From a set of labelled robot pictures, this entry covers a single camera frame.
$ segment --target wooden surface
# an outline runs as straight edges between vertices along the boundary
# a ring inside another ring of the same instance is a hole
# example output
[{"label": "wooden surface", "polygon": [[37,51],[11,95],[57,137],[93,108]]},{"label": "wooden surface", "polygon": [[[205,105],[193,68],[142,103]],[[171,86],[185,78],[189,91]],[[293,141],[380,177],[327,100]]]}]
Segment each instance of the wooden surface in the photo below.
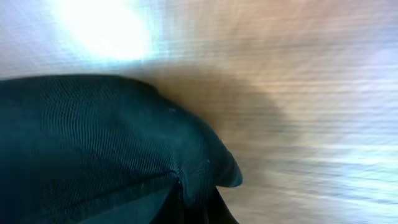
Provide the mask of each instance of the wooden surface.
[{"label": "wooden surface", "polygon": [[234,154],[240,223],[398,223],[397,1],[135,1],[153,52],[131,61],[68,39],[49,2],[0,2],[2,77],[155,84]]}]

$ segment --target blurred background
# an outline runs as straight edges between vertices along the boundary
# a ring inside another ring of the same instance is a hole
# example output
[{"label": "blurred background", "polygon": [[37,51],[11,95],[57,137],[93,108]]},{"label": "blurred background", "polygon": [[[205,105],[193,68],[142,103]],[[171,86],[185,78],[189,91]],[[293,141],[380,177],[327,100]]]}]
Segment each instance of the blurred background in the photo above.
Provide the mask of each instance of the blurred background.
[{"label": "blurred background", "polygon": [[395,0],[2,0],[0,77],[147,81],[244,175],[241,223],[398,223]]}]

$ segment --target garment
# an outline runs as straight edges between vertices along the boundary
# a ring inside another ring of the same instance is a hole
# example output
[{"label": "garment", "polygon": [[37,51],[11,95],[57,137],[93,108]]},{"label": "garment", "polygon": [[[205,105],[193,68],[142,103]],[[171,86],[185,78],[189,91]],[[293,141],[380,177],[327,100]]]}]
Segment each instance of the garment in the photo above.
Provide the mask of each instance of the garment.
[{"label": "garment", "polygon": [[216,189],[242,182],[231,153],[146,83],[1,81],[0,121],[0,223],[235,222]]}]

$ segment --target ribbed fabric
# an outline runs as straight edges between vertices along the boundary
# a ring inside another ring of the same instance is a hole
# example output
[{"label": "ribbed fabric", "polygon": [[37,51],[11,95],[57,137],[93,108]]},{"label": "ribbed fabric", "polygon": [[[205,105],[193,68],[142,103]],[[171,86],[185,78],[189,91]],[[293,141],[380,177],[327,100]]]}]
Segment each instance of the ribbed fabric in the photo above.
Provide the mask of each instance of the ribbed fabric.
[{"label": "ribbed fabric", "polygon": [[[131,223],[148,223],[174,186],[182,205],[197,209],[216,185],[242,182],[204,121],[139,81],[2,81],[0,120],[0,222],[76,223],[123,208]],[[148,214],[135,220],[141,208]]]}]

